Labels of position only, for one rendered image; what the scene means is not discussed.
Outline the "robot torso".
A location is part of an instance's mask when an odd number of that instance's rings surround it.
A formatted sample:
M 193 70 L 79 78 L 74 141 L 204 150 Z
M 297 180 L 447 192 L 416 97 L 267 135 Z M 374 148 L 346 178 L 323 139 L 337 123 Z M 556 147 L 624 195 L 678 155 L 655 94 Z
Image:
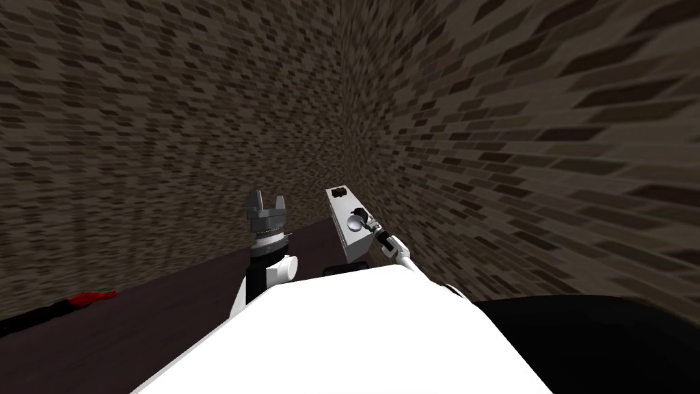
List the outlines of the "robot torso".
M 552 394 L 471 301 L 400 265 L 276 285 L 132 394 Z

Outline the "red flat object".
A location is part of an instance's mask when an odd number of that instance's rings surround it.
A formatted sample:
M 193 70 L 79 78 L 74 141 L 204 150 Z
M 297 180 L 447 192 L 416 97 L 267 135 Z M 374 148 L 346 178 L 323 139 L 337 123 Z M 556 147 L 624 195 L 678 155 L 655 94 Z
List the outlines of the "red flat object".
M 117 291 L 80 293 L 68 299 L 69 305 L 77 309 L 88 307 L 96 302 L 111 300 L 118 296 Z

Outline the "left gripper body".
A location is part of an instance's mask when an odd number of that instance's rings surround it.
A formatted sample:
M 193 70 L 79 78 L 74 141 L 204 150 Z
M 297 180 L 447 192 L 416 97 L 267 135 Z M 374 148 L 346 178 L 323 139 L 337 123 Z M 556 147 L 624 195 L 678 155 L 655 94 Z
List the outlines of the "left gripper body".
M 250 222 L 250 230 L 258 237 L 263 233 L 284 228 L 286 223 L 286 209 L 263 209 L 257 207 L 247 208 L 247 220 Z

